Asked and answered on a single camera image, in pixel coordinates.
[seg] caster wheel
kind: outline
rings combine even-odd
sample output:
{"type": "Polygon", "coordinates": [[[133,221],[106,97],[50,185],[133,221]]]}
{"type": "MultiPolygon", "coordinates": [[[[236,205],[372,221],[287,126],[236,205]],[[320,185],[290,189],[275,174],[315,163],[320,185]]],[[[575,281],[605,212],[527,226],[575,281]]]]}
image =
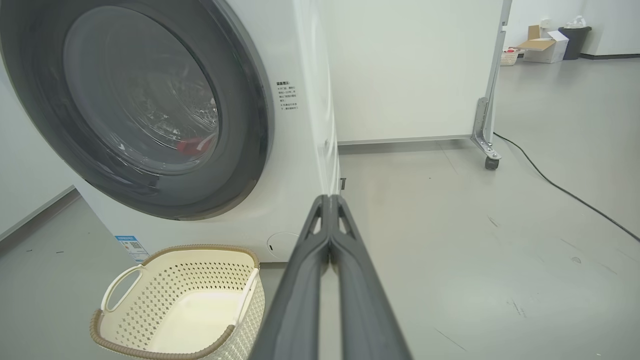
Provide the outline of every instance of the caster wheel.
{"type": "Polygon", "coordinates": [[[499,163],[500,163],[500,160],[487,158],[484,161],[484,168],[487,170],[495,170],[498,168],[499,163]]]}

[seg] washing machine door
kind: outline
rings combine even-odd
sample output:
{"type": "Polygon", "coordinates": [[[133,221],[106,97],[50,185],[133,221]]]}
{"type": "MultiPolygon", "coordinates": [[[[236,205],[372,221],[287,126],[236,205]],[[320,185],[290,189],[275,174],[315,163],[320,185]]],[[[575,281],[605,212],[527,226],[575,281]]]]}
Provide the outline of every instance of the washing machine door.
{"type": "Polygon", "coordinates": [[[53,149],[94,187],[176,220],[222,214],[251,192],[266,161],[273,104],[257,52],[226,3],[0,6],[17,95],[53,149]]]}

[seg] warning label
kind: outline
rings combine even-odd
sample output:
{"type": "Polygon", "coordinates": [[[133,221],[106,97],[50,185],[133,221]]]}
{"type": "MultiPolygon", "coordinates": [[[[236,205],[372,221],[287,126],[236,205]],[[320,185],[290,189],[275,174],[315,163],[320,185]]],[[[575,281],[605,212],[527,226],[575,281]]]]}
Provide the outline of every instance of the warning label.
{"type": "Polygon", "coordinates": [[[129,255],[136,262],[141,263],[149,257],[149,253],[140,245],[135,236],[116,236],[116,239],[127,249],[129,255]]]}
{"type": "Polygon", "coordinates": [[[278,100],[280,100],[281,110],[297,110],[298,109],[298,94],[296,93],[296,87],[291,85],[288,81],[278,81],[278,100]]]}

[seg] door glass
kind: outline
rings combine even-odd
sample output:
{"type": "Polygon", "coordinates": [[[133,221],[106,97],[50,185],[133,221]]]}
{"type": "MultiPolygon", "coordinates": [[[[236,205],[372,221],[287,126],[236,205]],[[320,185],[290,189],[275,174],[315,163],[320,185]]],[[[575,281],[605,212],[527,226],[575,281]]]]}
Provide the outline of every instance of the door glass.
{"type": "Polygon", "coordinates": [[[130,166],[182,174],[218,143],[220,117],[209,82],[167,29],[138,12],[103,6],[67,34],[65,76],[76,106],[130,166]]]}

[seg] plastic bag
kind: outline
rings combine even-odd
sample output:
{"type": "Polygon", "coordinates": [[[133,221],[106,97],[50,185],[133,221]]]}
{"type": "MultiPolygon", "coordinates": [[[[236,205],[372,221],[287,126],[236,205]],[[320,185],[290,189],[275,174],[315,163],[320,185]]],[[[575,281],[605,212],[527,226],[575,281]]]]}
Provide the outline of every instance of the plastic bag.
{"type": "Polygon", "coordinates": [[[586,20],[584,20],[582,15],[578,15],[575,17],[573,21],[567,22],[564,28],[565,29],[582,29],[582,28],[585,28],[586,26],[587,26],[586,20]]]}

